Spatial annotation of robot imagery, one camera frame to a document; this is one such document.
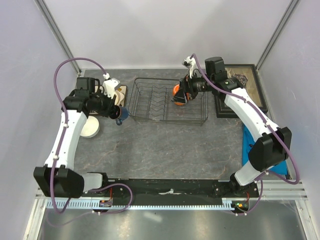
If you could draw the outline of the small cream plate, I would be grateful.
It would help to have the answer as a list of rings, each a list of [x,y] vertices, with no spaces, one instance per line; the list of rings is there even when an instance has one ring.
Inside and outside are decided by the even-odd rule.
[[[123,94],[119,90],[116,90],[115,95],[116,95],[115,104],[119,106],[121,104],[121,101],[123,100]]]

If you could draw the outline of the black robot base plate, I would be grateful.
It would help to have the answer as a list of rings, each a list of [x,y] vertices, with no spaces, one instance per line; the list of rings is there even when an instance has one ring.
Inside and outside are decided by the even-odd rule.
[[[255,183],[232,189],[228,181],[213,179],[139,179],[110,178],[104,182],[125,184],[133,193],[134,205],[220,204],[223,198],[257,198]]]

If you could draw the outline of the white ribbed bowl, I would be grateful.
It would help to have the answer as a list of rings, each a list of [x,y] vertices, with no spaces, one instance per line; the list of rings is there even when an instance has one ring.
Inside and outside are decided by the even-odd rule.
[[[89,116],[81,130],[80,136],[83,138],[93,138],[98,134],[99,130],[100,123],[98,119],[94,116]]]

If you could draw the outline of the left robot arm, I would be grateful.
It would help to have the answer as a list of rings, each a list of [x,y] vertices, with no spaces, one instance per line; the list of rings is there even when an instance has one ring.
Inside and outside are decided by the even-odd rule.
[[[78,77],[76,87],[62,102],[61,123],[51,153],[42,167],[36,167],[33,176],[46,197],[79,198],[92,190],[99,197],[106,196],[110,185],[106,174],[89,172],[80,175],[74,171],[74,159],[81,131],[90,113],[115,120],[118,124],[127,118],[126,110],[116,105],[116,90],[121,86],[115,78],[100,84],[99,79]]]

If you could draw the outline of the orange mug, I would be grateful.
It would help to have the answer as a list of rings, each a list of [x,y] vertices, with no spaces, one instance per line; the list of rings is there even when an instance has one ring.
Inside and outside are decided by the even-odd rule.
[[[186,94],[185,94],[184,90],[180,87],[179,84],[177,84],[173,87],[172,92],[173,92],[172,101],[176,105],[182,106],[187,103]]]

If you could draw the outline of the square floral plate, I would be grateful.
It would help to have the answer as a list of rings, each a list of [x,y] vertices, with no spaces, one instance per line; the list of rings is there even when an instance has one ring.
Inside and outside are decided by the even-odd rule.
[[[127,98],[127,86],[126,85],[121,85],[120,88],[117,89],[118,91],[122,92],[125,95],[125,100],[124,100],[124,106],[126,105],[126,98]]]

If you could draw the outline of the blue mug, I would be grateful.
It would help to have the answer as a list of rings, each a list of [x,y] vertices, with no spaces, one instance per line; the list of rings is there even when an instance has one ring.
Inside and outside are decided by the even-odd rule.
[[[122,107],[122,119],[116,119],[115,122],[118,126],[121,126],[123,124],[123,121],[126,120],[129,117],[129,112],[128,110],[123,107],[123,106],[117,106],[117,107]]]

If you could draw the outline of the cream plate blue spiral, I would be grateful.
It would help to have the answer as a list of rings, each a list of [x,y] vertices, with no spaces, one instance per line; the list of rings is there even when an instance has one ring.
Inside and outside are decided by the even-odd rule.
[[[117,106],[124,107],[125,106],[125,104],[124,104],[124,102],[125,102],[125,94],[122,93],[121,91],[118,91],[118,90],[115,92],[115,94],[116,94],[115,104]]]

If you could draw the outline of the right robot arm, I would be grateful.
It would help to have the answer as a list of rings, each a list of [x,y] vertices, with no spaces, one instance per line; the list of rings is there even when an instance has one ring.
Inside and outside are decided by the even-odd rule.
[[[279,127],[262,112],[240,77],[227,72],[220,56],[206,59],[205,69],[201,69],[195,54],[188,56],[182,64],[188,73],[173,91],[173,102],[186,105],[198,93],[211,92],[232,109],[253,138],[248,161],[231,177],[229,184],[230,193],[240,197],[247,191],[247,185],[289,157],[292,132],[288,127]]]

